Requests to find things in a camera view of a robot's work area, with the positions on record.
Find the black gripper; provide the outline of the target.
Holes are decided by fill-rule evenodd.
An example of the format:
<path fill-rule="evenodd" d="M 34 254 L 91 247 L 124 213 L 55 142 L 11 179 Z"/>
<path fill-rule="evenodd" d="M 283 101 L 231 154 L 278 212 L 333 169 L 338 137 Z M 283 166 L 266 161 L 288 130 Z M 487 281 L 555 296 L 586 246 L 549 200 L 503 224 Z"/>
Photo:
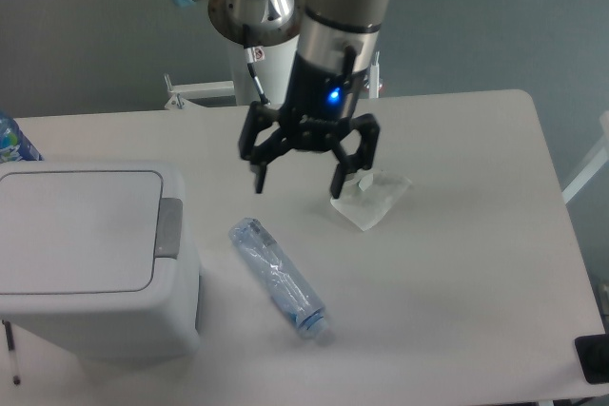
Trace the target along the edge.
<path fill-rule="evenodd" d="M 328 145 L 338 161 L 329 188 L 333 199 L 340 198 L 348 175 L 372 168 L 381 128 L 370 113 L 350 118 L 363 85 L 363 74 L 354 70 L 355 60 L 355 49 L 344 48 L 339 53 L 339 69 L 334 72 L 298 55 L 282 107 L 250 103 L 238 150 L 255 175 L 257 194 L 263 193 L 268 166 L 275 159 L 292 149 L 326 152 L 325 127 L 333 126 Z M 342 140 L 353 131 L 359 133 L 360 142 L 356 151 L 348 154 Z"/>

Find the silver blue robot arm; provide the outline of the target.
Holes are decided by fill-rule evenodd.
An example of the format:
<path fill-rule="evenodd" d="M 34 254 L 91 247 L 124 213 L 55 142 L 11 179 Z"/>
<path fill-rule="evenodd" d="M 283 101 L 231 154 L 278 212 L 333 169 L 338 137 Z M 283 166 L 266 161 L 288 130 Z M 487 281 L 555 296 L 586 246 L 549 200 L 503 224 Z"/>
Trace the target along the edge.
<path fill-rule="evenodd" d="M 200 0 L 173 0 L 191 5 Z M 239 138 L 240 157 L 262 189 L 268 166 L 291 150 L 337 159 L 330 193 L 372 167 L 380 126 L 357 115 L 389 0 L 205 0 L 222 34 L 250 56 L 258 47 L 296 44 L 285 96 L 273 101 L 252 60 L 247 73 L 255 95 Z"/>

